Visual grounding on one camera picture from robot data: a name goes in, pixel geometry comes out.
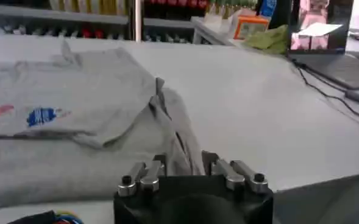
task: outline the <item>store shelf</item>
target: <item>store shelf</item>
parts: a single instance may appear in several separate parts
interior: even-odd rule
[[[56,10],[28,9],[23,7],[0,5],[0,15],[18,16],[37,19],[53,19],[65,21],[77,21],[88,23],[109,23],[126,25],[128,18],[126,16],[110,16],[87,13],[61,12]]]
[[[191,21],[144,18],[145,26],[194,29]]]

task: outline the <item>white table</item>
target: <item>white table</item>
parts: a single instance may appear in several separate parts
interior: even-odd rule
[[[68,40],[73,51],[124,47],[187,106],[202,150],[241,159],[275,192],[359,174],[359,121],[304,86],[282,58],[235,47]],[[54,37],[0,35],[0,61],[48,61]],[[0,223],[66,207],[86,223],[113,223],[110,201],[0,210]]]
[[[194,16],[191,18],[191,21],[194,24],[194,44],[200,44],[201,39],[205,38],[211,44],[215,45],[236,46],[240,49],[250,49],[250,47],[243,46],[243,40],[227,38],[226,33],[220,31],[220,27],[204,23],[204,19],[201,17]],[[359,41],[349,37],[347,39],[346,52],[359,58]]]

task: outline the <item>folded cloth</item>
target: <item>folded cloth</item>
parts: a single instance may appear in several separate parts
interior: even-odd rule
[[[288,26],[282,25],[276,29],[256,32],[246,38],[246,46],[261,49],[270,54],[282,54],[286,51]]]
[[[0,66],[0,136],[60,132],[102,145],[155,94],[153,76],[124,49],[72,54],[64,44],[62,59]]]

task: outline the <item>metal pole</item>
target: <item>metal pole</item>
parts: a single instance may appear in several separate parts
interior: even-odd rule
[[[136,4],[135,4],[135,15],[136,15],[136,42],[140,42],[141,41],[141,1],[142,0],[135,0]]]

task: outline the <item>laptop screen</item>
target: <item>laptop screen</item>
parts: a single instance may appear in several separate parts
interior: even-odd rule
[[[354,0],[292,0],[290,52],[344,53]]]

